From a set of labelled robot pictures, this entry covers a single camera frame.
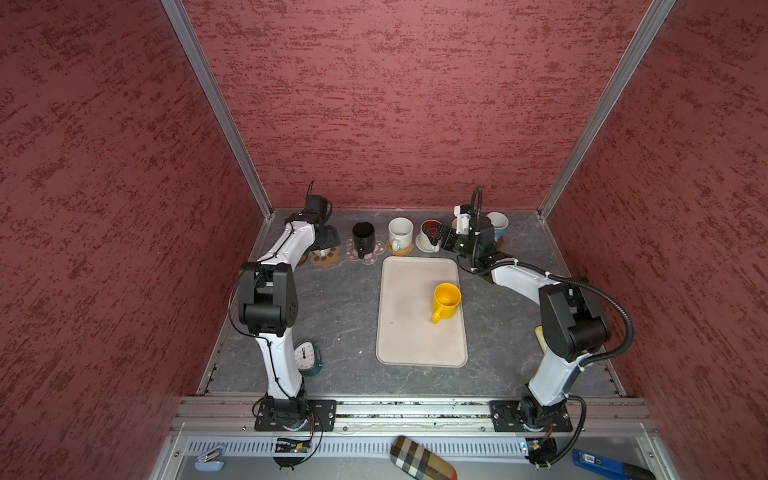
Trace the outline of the red mug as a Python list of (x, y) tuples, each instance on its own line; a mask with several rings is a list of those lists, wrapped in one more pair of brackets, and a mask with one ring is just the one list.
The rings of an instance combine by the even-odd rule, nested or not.
[(441, 223), (435, 219), (428, 219), (421, 223), (420, 233), (416, 239), (416, 246), (423, 253), (433, 254), (440, 251), (438, 243), (433, 244), (431, 238), (439, 233)]

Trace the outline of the paw print coaster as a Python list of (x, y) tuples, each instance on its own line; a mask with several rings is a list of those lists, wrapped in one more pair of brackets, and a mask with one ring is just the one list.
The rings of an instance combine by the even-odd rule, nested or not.
[(309, 261), (311, 265), (315, 268), (321, 268), (321, 269), (327, 269), (337, 265), (341, 260), (340, 250), (338, 247), (331, 247), (329, 249), (333, 250), (333, 257), (327, 263), (320, 263), (316, 260), (316, 255), (318, 254), (319, 251), (322, 251), (322, 250), (315, 250), (310, 252)]

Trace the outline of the black mug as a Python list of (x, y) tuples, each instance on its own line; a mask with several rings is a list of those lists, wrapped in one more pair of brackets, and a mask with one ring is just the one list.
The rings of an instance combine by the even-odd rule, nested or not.
[(370, 222), (356, 223), (352, 229), (353, 246), (359, 259), (371, 254), (375, 250), (375, 227)]

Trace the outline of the pink flower coaster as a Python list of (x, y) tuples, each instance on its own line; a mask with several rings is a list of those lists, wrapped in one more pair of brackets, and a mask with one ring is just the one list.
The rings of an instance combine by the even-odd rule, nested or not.
[(377, 262), (379, 256), (386, 252), (386, 246), (381, 241), (376, 241), (374, 249), (371, 253), (365, 254), (363, 257), (359, 256), (358, 251), (354, 247), (354, 239), (348, 238), (346, 241), (345, 258), (350, 262), (360, 262), (364, 265), (374, 265)]

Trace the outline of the blue mug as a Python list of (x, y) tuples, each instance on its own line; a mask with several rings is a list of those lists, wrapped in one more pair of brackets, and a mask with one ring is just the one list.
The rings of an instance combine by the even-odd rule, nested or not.
[(494, 241), (498, 243), (502, 239), (503, 234), (509, 225), (509, 219), (506, 215), (500, 212), (489, 212), (486, 214), (486, 217), (493, 226)]

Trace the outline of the beige serving tray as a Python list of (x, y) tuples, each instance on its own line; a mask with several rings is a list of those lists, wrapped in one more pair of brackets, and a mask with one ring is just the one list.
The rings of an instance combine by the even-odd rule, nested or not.
[(459, 287), (447, 258), (392, 256), (382, 264), (376, 356), (384, 365), (461, 368), (468, 359), (463, 306), (433, 321), (443, 284)]

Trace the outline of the brown wicker round coaster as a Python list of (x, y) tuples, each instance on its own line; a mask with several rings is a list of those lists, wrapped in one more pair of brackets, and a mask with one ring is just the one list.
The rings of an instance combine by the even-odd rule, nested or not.
[(412, 242), (410, 245), (408, 245), (405, 249), (402, 250), (394, 250), (392, 248), (392, 244), (390, 242), (386, 243), (386, 249), (389, 252), (390, 255), (394, 256), (408, 256), (410, 255), (413, 250), (415, 249), (415, 243)]

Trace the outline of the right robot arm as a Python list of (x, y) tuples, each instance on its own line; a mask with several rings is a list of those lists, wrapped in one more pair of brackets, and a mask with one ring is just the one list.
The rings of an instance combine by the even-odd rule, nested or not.
[[(422, 232), (431, 245), (467, 259), (470, 273), (488, 277), (493, 284), (539, 306), (546, 351), (518, 406), (518, 421), (526, 429), (540, 431), (554, 423), (564, 413), (570, 389), (587, 366), (617, 357), (631, 347), (632, 320), (614, 298), (585, 280), (553, 274), (498, 250), (490, 227), (470, 227), (460, 234), (439, 224)], [(600, 349), (610, 340), (611, 327), (603, 317), (603, 303), (616, 310), (625, 327), (621, 344), (605, 352)]]

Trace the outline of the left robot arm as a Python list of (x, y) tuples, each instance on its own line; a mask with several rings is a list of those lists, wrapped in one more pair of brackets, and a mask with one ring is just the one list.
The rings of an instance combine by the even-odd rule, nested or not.
[(293, 343), (299, 313), (294, 270), (305, 254), (338, 245), (338, 234), (321, 215), (294, 214), (275, 244), (239, 272), (237, 319), (231, 324), (237, 333), (257, 341), (268, 375), (257, 416), (286, 430), (303, 429), (311, 420), (304, 378), (322, 368), (315, 343)]

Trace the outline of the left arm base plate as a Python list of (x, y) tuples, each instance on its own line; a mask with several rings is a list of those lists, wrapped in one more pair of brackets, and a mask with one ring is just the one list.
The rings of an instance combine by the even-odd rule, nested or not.
[(266, 397), (252, 407), (255, 431), (329, 432), (334, 429), (335, 400), (285, 400)]

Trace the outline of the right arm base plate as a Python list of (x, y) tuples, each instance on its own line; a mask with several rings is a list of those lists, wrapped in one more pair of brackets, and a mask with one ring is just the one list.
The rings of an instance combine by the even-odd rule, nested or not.
[(566, 403), (542, 406), (533, 397), (489, 402), (495, 432), (566, 433), (573, 430)]

